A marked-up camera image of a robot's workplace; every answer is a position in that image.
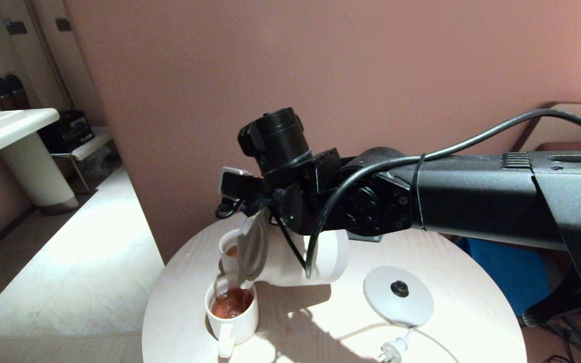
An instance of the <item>white kettle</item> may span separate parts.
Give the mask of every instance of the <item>white kettle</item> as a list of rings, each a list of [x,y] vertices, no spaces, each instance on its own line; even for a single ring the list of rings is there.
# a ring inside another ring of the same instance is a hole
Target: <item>white kettle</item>
[[[309,237],[286,229],[303,258]],[[270,211],[263,209],[245,220],[238,238],[240,280],[265,281],[276,286],[322,285],[337,280],[348,262],[349,242],[345,230],[320,233],[313,274],[304,268],[288,245],[279,225],[270,223]]]

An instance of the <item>round table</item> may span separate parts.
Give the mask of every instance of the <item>round table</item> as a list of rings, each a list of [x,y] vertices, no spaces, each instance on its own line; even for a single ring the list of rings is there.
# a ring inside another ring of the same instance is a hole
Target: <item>round table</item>
[[[237,214],[208,226],[165,267],[145,312],[145,363],[217,361],[203,298],[219,275],[219,239],[244,219]],[[378,266],[410,271],[434,297],[434,315],[413,334],[407,363],[526,362],[521,329],[493,280],[444,237],[413,229],[386,234],[380,243],[351,241],[348,266],[331,285],[257,282],[259,326],[235,346],[230,362],[378,361],[381,345],[406,333],[378,317],[364,297],[364,278]]]

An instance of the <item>brown liquid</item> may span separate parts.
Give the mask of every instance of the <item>brown liquid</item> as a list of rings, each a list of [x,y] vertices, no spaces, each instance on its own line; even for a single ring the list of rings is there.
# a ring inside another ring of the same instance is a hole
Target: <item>brown liquid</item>
[[[212,314],[222,319],[238,317],[248,309],[252,299],[250,290],[234,287],[216,297],[212,303]]]
[[[228,251],[225,251],[226,255],[229,257],[237,257],[237,246],[232,246],[228,248]]]

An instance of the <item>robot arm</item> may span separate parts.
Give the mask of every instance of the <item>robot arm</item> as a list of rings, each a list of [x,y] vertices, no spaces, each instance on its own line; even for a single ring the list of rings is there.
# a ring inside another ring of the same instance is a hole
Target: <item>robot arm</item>
[[[573,274],[579,276],[572,279],[581,281],[581,152],[452,155],[539,115],[581,125],[581,119],[569,113],[537,110],[462,147],[421,157],[378,147],[341,158],[336,149],[313,156],[300,118],[292,108],[284,108],[240,131],[240,146],[257,160],[263,177],[224,173],[221,193],[230,198],[224,198],[219,209],[240,208],[251,216],[268,208],[287,228],[311,235],[312,241],[321,230],[377,236],[421,228],[568,250]],[[300,261],[308,277],[312,254],[309,244],[306,260]],[[574,284],[567,285],[574,292]],[[542,305],[548,310],[557,303]]]

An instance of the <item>white tile floor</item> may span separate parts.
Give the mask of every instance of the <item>white tile floor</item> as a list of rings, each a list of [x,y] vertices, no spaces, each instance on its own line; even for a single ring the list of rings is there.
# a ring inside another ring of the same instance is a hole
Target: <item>white tile floor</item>
[[[0,242],[0,361],[142,361],[163,262],[127,172],[111,174],[42,246],[59,218],[35,212]]]

